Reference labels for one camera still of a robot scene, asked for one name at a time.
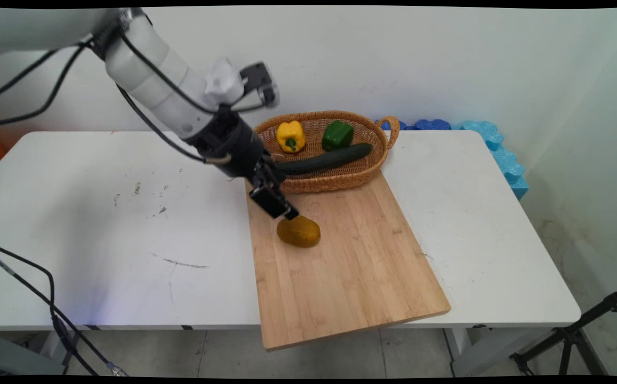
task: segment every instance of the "white wall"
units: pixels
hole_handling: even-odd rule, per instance
[[[585,311],[617,290],[617,49],[556,128],[522,205]],[[584,330],[617,374],[617,314]]]
[[[571,109],[617,46],[617,10],[454,7],[250,6],[146,8],[157,31],[192,68],[227,55],[265,61],[281,106],[248,115],[344,109],[408,124],[488,119],[528,169],[552,122]],[[0,117],[35,109],[63,61],[0,100]],[[0,85],[40,53],[0,57]],[[82,54],[45,115],[0,128],[11,144],[33,130],[144,130],[92,53]]]
[[[582,309],[617,290],[617,9],[146,10],[192,68],[206,71],[221,55],[239,67],[258,60],[269,65],[281,106],[247,114],[252,126],[277,114],[324,109],[391,114],[408,124],[420,118],[494,122],[527,170],[532,189],[525,210],[534,226],[544,226],[539,233],[550,253],[564,260],[562,272]],[[1,56],[0,85],[40,54]],[[70,54],[3,95],[0,118],[42,104]],[[145,129],[103,63],[86,52],[50,110],[0,127],[0,140],[10,146],[38,130]],[[579,229],[586,235],[576,236]],[[575,240],[558,251],[549,237]],[[617,315],[609,318],[599,337],[591,337],[617,372]]]

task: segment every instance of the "blue foam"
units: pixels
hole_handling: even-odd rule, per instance
[[[481,134],[484,143],[486,143],[486,146],[491,151],[491,155],[493,155],[495,162],[498,163],[512,192],[515,193],[517,199],[524,197],[528,190],[528,184],[522,177],[524,167],[517,162],[517,156],[514,153],[511,153],[503,147],[504,137],[498,132],[498,127],[495,126],[495,124],[492,122],[468,121],[453,129],[475,131]]]
[[[501,172],[505,175],[505,180],[509,184],[521,178],[521,175],[524,173],[524,167],[517,162],[517,155],[503,148],[503,145],[498,150],[491,151],[491,155],[493,155],[495,162],[498,163]]]
[[[491,151],[498,150],[503,143],[503,135],[498,133],[498,127],[492,122],[464,122],[458,129],[481,134],[481,137],[484,138],[486,145]]]
[[[521,200],[528,190],[528,184],[524,178],[518,178],[516,182],[510,184],[510,188],[512,188],[512,192],[515,193],[517,199]]]
[[[406,130],[406,125],[404,122],[398,122],[398,125],[400,126],[401,131],[405,131]],[[382,123],[382,131],[391,131],[391,124],[389,124],[389,122],[383,122]]]
[[[450,124],[441,119],[435,119],[432,121],[429,120],[418,120],[414,126],[408,127],[408,130],[419,130],[419,131],[447,131],[450,129]]]

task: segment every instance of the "cucumber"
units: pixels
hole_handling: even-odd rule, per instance
[[[372,144],[358,143],[345,148],[338,148],[322,155],[304,158],[304,160],[277,163],[276,168],[288,175],[302,175],[304,173],[327,170],[340,167],[359,158],[364,158],[372,151]]]

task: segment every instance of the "tripod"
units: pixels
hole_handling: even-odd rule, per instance
[[[586,366],[588,367],[590,373],[596,375],[603,375],[605,374],[605,371],[596,360],[593,350],[590,348],[590,345],[588,345],[586,339],[583,338],[583,333],[581,333],[581,329],[592,321],[596,320],[598,317],[603,316],[603,314],[607,313],[608,311],[617,312],[617,292],[608,295],[599,304],[597,304],[591,309],[588,309],[586,313],[581,315],[581,319],[579,319],[579,321],[576,321],[576,323],[565,328],[554,328],[554,334],[552,334],[550,337],[538,343],[530,350],[524,352],[523,355],[514,353],[510,356],[510,358],[515,360],[517,367],[519,367],[519,370],[523,374],[533,375],[532,370],[528,368],[528,360],[535,358],[537,355],[544,353],[546,350],[554,347],[559,342],[564,341],[562,360],[559,363],[559,374],[566,374],[566,371],[569,368],[571,346],[576,345],[576,348],[581,353],[581,357],[583,357],[583,360],[586,363]]]

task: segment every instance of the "black mark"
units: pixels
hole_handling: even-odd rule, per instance
[[[173,287],[171,287],[171,277],[173,276],[173,273],[176,271],[176,267],[178,267],[178,265],[174,265],[173,269],[171,270],[171,274],[169,275],[169,294],[171,295],[171,306],[173,306]]]
[[[165,262],[169,262],[171,264],[175,264],[176,266],[182,265],[184,267],[190,267],[190,268],[208,268],[209,267],[208,265],[192,265],[192,264],[186,264],[184,262],[177,262],[175,260],[170,260],[170,259],[167,259],[167,258],[162,258],[161,256],[157,255],[157,253],[154,253],[154,252],[150,252],[149,254],[154,256],[155,258],[162,259]]]
[[[165,262],[173,263],[175,265],[183,265],[185,267],[190,267],[190,268],[208,268],[209,267],[208,265],[192,265],[192,264],[186,264],[184,262],[177,262],[177,261],[169,260],[165,258],[162,258],[162,260],[164,260]]]

